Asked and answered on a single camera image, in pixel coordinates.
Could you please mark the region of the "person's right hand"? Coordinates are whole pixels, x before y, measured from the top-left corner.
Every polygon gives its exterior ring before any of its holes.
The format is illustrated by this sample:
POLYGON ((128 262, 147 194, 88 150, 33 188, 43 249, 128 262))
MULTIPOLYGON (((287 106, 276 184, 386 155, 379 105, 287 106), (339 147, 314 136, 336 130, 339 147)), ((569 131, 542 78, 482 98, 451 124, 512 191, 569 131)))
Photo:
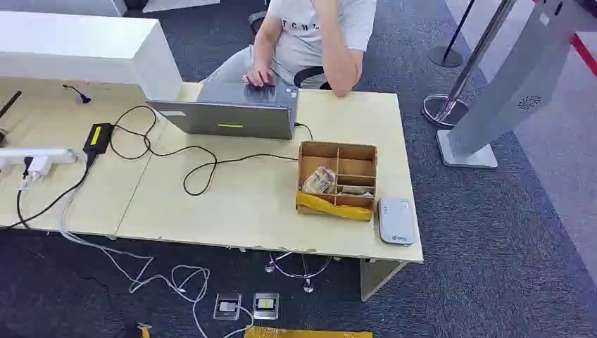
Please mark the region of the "person's right hand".
POLYGON ((242 80, 246 85, 254 87, 266 87, 275 84, 274 73, 269 68, 252 69, 243 75, 242 80))

